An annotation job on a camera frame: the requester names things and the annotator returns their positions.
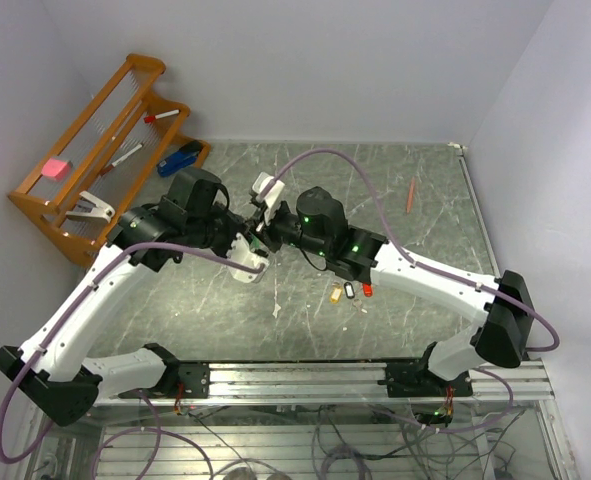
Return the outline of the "blue stapler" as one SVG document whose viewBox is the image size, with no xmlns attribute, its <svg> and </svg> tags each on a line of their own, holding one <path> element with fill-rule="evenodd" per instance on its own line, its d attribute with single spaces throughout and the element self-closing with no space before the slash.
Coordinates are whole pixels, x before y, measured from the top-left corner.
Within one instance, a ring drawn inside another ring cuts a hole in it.
<svg viewBox="0 0 591 480">
<path fill-rule="evenodd" d="M 157 164 L 157 174 L 161 178 L 166 178 L 187 166 L 194 165 L 202 148 L 203 146 L 198 140 L 184 144 L 177 151 L 168 155 Z"/>
</svg>

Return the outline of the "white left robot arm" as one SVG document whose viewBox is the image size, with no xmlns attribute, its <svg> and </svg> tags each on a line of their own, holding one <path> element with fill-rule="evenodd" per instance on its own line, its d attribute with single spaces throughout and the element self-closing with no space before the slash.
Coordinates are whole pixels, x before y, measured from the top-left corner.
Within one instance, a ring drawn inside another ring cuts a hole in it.
<svg viewBox="0 0 591 480">
<path fill-rule="evenodd" d="M 195 255 L 254 281 L 264 270 L 243 235 L 244 221 L 216 202 L 226 187 L 214 174 L 179 172 L 156 204 L 121 216 L 86 275 L 50 320 L 19 347 L 0 349 L 0 371 L 52 422 L 65 427 L 99 399 L 144 389 L 176 392 L 181 363 L 147 344 L 130 354 L 91 358 L 89 350 L 129 292 L 169 261 Z"/>
</svg>

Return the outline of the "bare metal key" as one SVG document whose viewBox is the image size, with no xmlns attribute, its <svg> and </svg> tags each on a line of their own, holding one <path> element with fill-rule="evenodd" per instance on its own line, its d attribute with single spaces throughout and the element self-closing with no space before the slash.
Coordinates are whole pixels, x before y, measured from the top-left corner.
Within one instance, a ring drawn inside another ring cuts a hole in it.
<svg viewBox="0 0 591 480">
<path fill-rule="evenodd" d="M 361 314 L 367 314 L 368 310 L 364 307 L 363 302 L 360 299 L 354 299 L 352 302 L 352 306 L 355 310 Z"/>
</svg>

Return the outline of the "black key tag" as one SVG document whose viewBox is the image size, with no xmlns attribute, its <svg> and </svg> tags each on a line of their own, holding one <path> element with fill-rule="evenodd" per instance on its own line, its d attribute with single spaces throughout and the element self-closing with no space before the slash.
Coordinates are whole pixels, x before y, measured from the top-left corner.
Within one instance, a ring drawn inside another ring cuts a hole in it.
<svg viewBox="0 0 591 480">
<path fill-rule="evenodd" d="M 345 282 L 343 284 L 343 288 L 344 288 L 344 292 L 345 292 L 345 296 L 348 299 L 354 299 L 356 294 L 355 294 L 355 289 L 354 286 L 351 282 Z"/>
</svg>

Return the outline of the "pink eraser block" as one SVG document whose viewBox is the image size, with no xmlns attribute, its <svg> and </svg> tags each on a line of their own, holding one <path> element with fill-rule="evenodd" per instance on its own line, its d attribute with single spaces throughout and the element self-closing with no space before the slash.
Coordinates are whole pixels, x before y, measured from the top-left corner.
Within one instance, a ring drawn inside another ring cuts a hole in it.
<svg viewBox="0 0 591 480">
<path fill-rule="evenodd" d="M 59 157 L 50 157 L 42 165 L 40 174 L 48 180 L 59 182 L 64 180 L 72 169 L 73 164 L 71 161 Z"/>
</svg>

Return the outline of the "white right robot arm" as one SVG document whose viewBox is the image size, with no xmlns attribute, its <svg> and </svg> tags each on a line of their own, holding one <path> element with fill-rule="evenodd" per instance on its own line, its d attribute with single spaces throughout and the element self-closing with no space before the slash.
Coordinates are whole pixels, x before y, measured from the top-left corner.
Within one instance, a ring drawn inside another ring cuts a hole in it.
<svg viewBox="0 0 591 480">
<path fill-rule="evenodd" d="M 455 311 L 469 326 L 429 344 L 414 360 L 410 383 L 434 396 L 463 372 L 484 363 L 520 366 L 533 316 L 523 277 L 507 271 L 496 278 L 402 255 L 391 239 L 352 226 L 341 202 L 320 187 L 302 193 L 294 209 L 277 190 L 252 198 L 260 241 L 276 252 L 285 245 L 316 255 L 326 270 L 363 285 L 397 289 Z"/>
</svg>

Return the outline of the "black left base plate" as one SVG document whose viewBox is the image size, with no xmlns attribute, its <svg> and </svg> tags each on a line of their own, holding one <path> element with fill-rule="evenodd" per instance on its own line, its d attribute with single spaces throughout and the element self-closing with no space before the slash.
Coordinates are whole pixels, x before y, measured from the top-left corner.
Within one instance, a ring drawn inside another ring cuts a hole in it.
<svg viewBox="0 0 591 480">
<path fill-rule="evenodd" d="M 207 399 L 210 390 L 211 369 L 205 362 L 181 362 L 177 371 L 180 399 Z"/>
</svg>

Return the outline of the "wooden tiered rack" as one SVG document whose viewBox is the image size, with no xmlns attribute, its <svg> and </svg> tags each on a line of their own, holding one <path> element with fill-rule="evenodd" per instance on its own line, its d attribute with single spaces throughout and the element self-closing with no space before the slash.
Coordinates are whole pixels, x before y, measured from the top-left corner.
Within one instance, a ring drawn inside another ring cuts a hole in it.
<svg viewBox="0 0 591 480">
<path fill-rule="evenodd" d="M 87 267 L 105 244 L 109 231 L 138 195 L 157 164 L 174 148 L 190 142 L 181 128 L 190 108 L 158 94 L 156 81 L 165 64 L 154 57 L 131 53 L 93 96 L 8 199 L 71 263 Z M 145 124 L 144 118 L 179 109 L 174 117 Z M 100 176 L 109 163 L 138 143 L 143 148 L 111 172 Z M 72 171 L 59 182 L 41 176 L 50 157 L 69 160 Z M 72 221 L 66 212 L 88 191 L 110 204 L 109 223 Z"/>
</svg>

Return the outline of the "red capped marker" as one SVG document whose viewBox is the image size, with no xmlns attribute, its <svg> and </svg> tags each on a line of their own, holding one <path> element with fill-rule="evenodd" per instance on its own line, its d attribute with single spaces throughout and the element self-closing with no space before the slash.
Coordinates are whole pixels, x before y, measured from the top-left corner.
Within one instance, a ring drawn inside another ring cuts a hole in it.
<svg viewBox="0 0 591 480">
<path fill-rule="evenodd" d="M 179 109 L 174 109 L 174 110 L 169 110 L 169 111 L 165 111 L 165 112 L 154 114 L 154 115 L 148 115 L 144 118 L 144 123 L 145 124 L 152 124 L 158 120 L 162 120 L 162 119 L 169 118 L 169 117 L 174 117 L 174 116 L 178 115 L 179 113 L 180 113 Z"/>
</svg>

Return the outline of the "aluminium mounting rail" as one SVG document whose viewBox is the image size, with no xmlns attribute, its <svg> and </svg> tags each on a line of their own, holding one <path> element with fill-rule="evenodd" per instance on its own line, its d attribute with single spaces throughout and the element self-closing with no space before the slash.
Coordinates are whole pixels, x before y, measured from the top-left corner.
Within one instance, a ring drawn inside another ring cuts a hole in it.
<svg viewBox="0 0 591 480">
<path fill-rule="evenodd" d="M 190 404 L 287 404 L 300 403 L 387 403 L 417 399 L 439 402 L 447 397 L 389 398 L 384 379 L 384 362 L 322 363 L 208 363 L 211 369 L 207 399 L 186 399 Z M 553 388 L 542 362 L 526 361 L 516 369 L 490 364 L 469 370 L 471 397 L 463 401 L 551 400 Z M 178 396 L 177 372 L 158 387 L 160 404 Z"/>
</svg>

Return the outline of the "white marker pen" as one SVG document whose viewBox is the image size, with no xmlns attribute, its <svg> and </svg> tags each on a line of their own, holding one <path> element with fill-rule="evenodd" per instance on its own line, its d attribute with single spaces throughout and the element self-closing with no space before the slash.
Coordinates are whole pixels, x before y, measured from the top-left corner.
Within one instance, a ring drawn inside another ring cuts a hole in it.
<svg viewBox="0 0 591 480">
<path fill-rule="evenodd" d="M 131 148 L 130 150 L 128 150 L 126 153 L 124 153 L 123 155 L 121 155 L 120 157 L 118 157 L 116 160 L 114 160 L 111 163 L 107 164 L 100 171 L 99 175 L 100 176 L 104 176 L 104 175 L 108 174 L 113 169 L 115 169 L 117 166 L 121 165 L 126 160 L 128 160 L 130 157 L 132 157 L 135 153 L 137 153 L 138 151 L 140 151 L 142 148 L 143 148 L 143 144 L 142 143 L 138 143 L 133 148 Z"/>
</svg>

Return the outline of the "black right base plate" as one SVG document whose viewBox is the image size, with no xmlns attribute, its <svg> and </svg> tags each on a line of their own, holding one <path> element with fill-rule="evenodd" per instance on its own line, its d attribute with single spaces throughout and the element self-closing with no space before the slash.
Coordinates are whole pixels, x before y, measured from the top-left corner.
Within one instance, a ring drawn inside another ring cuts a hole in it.
<svg viewBox="0 0 591 480">
<path fill-rule="evenodd" d="M 378 384 L 386 388 L 389 398 L 446 397 L 452 390 L 455 397 L 471 397 L 473 388 L 467 382 L 468 372 L 446 381 L 430 373 L 420 359 L 396 359 L 386 361 L 384 379 Z"/>
</svg>

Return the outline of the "white binder clip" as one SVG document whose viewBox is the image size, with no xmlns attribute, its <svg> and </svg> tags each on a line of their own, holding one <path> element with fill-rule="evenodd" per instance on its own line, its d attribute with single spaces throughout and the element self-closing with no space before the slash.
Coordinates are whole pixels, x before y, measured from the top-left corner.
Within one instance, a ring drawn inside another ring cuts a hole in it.
<svg viewBox="0 0 591 480">
<path fill-rule="evenodd" d="M 115 214 L 114 208 L 88 191 L 79 194 L 76 205 L 65 214 L 67 220 L 97 221 L 109 223 Z"/>
</svg>

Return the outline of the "orange pencil on table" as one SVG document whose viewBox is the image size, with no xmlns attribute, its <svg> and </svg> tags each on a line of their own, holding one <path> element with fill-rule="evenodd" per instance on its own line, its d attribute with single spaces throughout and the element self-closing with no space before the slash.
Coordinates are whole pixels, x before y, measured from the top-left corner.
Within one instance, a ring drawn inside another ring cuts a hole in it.
<svg viewBox="0 0 591 480">
<path fill-rule="evenodd" d="M 415 187 L 416 187 L 416 178 L 412 177 L 409 184 L 408 195 L 407 195 L 407 202 L 406 202 L 406 213 L 410 214 L 413 207 L 414 202 L 414 194 L 415 194 Z"/>
</svg>

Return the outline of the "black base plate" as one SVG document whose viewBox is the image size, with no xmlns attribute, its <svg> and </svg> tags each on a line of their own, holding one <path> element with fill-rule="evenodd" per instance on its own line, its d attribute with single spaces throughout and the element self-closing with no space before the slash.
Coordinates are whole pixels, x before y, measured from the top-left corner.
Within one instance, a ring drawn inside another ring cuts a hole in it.
<svg viewBox="0 0 591 480">
<path fill-rule="evenodd" d="M 205 362 L 181 362 L 177 371 L 180 399 L 207 399 L 210 390 L 211 369 Z"/>
<path fill-rule="evenodd" d="M 467 382 L 468 372 L 446 381 L 430 373 L 420 359 L 396 359 L 386 361 L 384 379 L 378 384 L 386 388 L 389 398 L 446 397 L 452 390 L 455 397 L 471 397 L 473 388 Z"/>
</svg>

